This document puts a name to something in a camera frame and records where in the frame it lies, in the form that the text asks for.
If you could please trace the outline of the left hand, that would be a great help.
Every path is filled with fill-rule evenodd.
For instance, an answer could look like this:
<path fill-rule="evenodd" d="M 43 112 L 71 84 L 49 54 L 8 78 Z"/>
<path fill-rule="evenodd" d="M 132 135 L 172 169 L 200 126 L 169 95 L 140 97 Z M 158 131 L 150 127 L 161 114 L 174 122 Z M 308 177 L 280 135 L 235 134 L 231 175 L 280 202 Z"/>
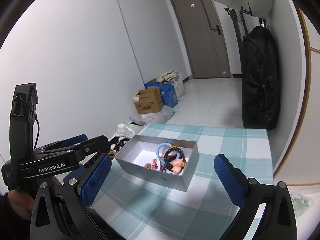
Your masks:
<path fill-rule="evenodd" d="M 8 200 L 15 213 L 24 220 L 31 220 L 34 200 L 26 192 L 18 189 L 8 192 Z"/>

